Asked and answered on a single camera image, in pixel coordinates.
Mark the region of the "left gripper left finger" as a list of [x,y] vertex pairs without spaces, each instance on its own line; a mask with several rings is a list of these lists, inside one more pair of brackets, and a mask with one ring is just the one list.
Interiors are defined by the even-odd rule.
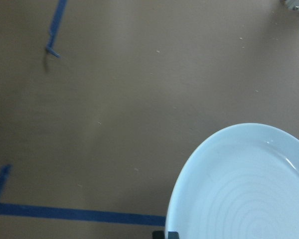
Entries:
[[153,231],[152,239],[164,239],[164,231]]

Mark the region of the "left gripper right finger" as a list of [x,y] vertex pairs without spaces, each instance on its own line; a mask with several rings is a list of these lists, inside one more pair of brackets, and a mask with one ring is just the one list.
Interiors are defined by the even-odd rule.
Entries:
[[178,232],[168,232],[167,239],[179,239]]

